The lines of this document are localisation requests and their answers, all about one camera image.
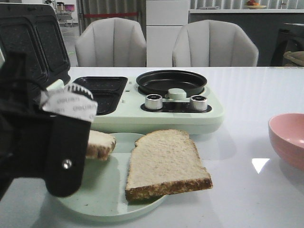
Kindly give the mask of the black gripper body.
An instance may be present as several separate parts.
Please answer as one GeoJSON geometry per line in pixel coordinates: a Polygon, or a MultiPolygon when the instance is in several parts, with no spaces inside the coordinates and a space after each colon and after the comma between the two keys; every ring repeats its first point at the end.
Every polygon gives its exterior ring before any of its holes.
{"type": "Polygon", "coordinates": [[[0,69],[0,195],[16,178],[43,178],[50,117],[31,94],[45,87],[26,74],[25,53],[9,52],[0,69]]]}

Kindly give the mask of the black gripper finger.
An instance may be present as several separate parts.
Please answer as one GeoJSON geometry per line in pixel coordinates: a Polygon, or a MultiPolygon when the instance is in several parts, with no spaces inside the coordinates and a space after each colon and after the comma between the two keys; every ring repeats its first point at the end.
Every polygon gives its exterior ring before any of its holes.
{"type": "Polygon", "coordinates": [[[54,118],[45,166],[50,194],[67,197],[81,186],[91,123],[58,115],[54,118]]]}

